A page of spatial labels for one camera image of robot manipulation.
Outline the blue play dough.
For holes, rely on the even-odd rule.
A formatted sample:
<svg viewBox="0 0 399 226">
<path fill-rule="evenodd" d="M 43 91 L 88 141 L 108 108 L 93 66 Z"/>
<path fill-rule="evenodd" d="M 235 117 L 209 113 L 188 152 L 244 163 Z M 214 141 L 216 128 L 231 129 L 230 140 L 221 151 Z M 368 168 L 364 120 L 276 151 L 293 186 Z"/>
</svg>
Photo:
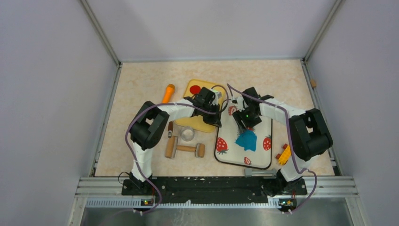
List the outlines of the blue play dough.
<svg viewBox="0 0 399 226">
<path fill-rule="evenodd" d="M 242 147 L 244 151 L 256 151 L 257 135 L 253 130 L 247 129 L 240 133 L 235 144 Z"/>
</svg>

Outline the brown handled scraper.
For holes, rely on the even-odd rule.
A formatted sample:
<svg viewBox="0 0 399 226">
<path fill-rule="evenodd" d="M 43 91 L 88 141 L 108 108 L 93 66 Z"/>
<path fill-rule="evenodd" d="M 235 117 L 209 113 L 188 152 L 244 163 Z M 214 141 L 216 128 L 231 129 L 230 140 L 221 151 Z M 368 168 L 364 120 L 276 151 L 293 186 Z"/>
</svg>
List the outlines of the brown handled scraper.
<svg viewBox="0 0 399 226">
<path fill-rule="evenodd" d="M 173 128 L 174 124 L 172 121 L 168 123 L 168 138 L 171 138 L 173 136 Z"/>
</svg>

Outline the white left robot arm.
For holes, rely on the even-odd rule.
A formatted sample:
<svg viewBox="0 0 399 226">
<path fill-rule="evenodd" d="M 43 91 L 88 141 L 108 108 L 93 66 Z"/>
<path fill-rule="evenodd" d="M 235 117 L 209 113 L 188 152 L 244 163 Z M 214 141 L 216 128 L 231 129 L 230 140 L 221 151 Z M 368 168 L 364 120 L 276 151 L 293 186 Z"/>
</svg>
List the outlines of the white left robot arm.
<svg viewBox="0 0 399 226">
<path fill-rule="evenodd" d="M 220 91 L 202 87 L 198 94 L 176 102 L 154 104 L 146 101 L 131 121 L 125 133 L 134 165 L 130 172 L 133 189 L 139 194 L 150 191 L 153 148 L 159 143 L 166 126 L 180 118 L 202 116 L 205 124 L 221 127 Z"/>
</svg>

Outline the wooden roller tool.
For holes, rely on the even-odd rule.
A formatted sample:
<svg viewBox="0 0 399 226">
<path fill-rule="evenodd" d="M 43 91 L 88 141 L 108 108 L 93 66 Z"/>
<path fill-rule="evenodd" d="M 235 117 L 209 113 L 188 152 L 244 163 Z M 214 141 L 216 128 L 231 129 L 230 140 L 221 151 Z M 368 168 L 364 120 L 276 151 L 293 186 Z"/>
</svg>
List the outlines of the wooden roller tool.
<svg viewBox="0 0 399 226">
<path fill-rule="evenodd" d="M 195 146 L 178 145 L 178 137 L 172 136 L 167 142 L 165 157 L 173 159 L 177 151 L 191 152 L 195 154 L 195 157 L 203 158 L 205 156 L 206 146 L 202 143 L 197 143 Z"/>
</svg>

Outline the silver tape roll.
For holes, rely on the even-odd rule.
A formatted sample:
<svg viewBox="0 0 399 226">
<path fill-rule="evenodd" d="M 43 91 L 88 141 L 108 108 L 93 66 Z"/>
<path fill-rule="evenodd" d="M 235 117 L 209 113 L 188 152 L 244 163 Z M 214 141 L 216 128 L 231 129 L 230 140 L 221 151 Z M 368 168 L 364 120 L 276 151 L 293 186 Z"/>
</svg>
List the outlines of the silver tape roll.
<svg viewBox="0 0 399 226">
<path fill-rule="evenodd" d="M 195 131 L 192 127 L 186 126 L 180 129 L 180 137 L 185 142 L 190 142 L 194 139 Z"/>
</svg>

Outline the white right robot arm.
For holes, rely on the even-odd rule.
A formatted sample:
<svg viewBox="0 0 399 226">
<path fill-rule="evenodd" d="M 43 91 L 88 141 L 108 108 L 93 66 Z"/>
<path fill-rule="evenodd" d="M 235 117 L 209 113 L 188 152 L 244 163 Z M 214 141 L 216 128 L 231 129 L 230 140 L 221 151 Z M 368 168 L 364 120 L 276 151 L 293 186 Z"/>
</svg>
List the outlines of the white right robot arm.
<svg viewBox="0 0 399 226">
<path fill-rule="evenodd" d="M 232 115 L 240 133 L 260 124 L 261 117 L 271 118 L 287 128 L 291 155 L 276 173 L 274 193 L 290 193 L 302 174 L 310 172 L 311 162 L 333 145 L 323 114 L 317 108 L 303 110 L 270 95 L 262 97 L 253 87 L 241 92 L 232 102 L 238 105 Z"/>
</svg>

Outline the white strawberry enamel tray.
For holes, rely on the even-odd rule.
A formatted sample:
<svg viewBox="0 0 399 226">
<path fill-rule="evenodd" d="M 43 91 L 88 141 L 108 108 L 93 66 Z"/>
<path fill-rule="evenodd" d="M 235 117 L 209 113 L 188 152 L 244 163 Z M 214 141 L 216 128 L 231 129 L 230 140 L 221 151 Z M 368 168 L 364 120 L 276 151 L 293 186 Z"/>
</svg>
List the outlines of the white strawberry enamel tray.
<svg viewBox="0 0 399 226">
<path fill-rule="evenodd" d="M 233 113 L 244 110 L 242 97 L 229 101 L 221 114 L 222 126 L 218 129 L 214 156 L 220 163 L 266 170 L 272 161 L 271 118 L 261 116 L 259 124 L 240 132 Z"/>
</svg>

